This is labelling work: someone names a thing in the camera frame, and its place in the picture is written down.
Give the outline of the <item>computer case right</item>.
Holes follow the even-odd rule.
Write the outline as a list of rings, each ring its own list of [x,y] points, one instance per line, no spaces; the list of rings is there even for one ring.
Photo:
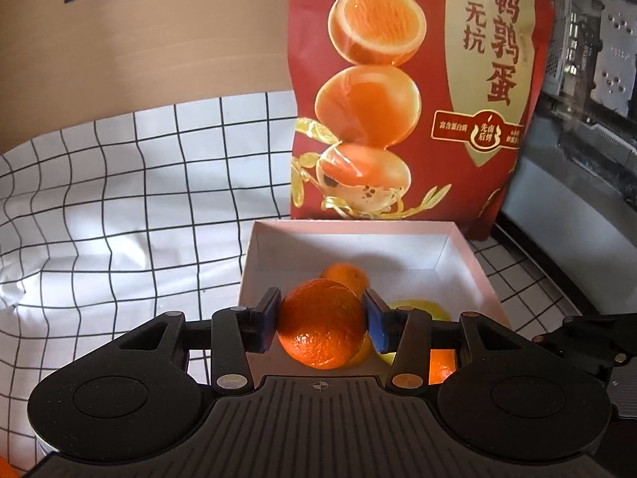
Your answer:
[[[554,0],[498,226],[584,314],[636,309],[636,0]]]

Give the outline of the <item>large orange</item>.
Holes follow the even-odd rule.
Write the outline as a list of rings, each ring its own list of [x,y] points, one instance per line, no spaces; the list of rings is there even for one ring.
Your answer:
[[[20,478],[18,472],[3,456],[0,456],[0,478]]]

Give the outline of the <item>pink gift box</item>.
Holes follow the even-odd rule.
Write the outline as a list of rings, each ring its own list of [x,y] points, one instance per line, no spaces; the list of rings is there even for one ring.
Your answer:
[[[362,269],[388,304],[426,300],[452,319],[476,311],[510,322],[463,234],[440,221],[257,221],[238,302],[256,306],[271,287],[288,294],[334,262]]]

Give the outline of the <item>mandarin orange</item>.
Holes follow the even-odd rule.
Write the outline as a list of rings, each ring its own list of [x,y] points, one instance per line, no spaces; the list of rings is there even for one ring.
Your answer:
[[[430,354],[429,384],[442,384],[457,370],[455,350],[433,349]]]

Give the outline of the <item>red snack bag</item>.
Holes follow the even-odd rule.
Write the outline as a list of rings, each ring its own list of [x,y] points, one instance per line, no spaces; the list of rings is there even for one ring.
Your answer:
[[[554,0],[289,0],[296,219],[485,239],[540,96]]]

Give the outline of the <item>small orange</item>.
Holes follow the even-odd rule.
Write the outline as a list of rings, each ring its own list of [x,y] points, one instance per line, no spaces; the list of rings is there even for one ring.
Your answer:
[[[367,274],[357,265],[349,262],[334,262],[328,265],[320,273],[320,277],[343,284],[360,300],[363,299],[364,292],[369,287]]]

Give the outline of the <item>yellow green pear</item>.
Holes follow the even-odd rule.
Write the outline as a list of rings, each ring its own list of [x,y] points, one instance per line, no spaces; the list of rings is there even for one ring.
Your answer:
[[[392,302],[390,304],[391,309],[401,311],[420,310],[428,312],[434,321],[451,321],[450,314],[442,308],[438,303],[421,300],[421,299],[406,299]]]

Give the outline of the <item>white grid tablecloth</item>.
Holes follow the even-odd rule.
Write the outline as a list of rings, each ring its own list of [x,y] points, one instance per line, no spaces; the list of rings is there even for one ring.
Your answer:
[[[258,220],[289,212],[289,91],[59,129],[1,155],[1,454],[38,462],[41,379],[170,310],[238,299]]]

